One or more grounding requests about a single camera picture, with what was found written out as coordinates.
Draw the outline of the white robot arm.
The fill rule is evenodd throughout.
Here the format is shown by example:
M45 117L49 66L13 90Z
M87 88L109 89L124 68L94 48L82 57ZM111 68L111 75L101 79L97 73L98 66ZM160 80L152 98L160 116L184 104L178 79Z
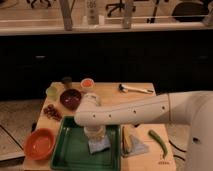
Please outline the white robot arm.
M213 91L167 93L113 106L86 94L74 120L80 126L174 123L190 126L185 171L213 171Z

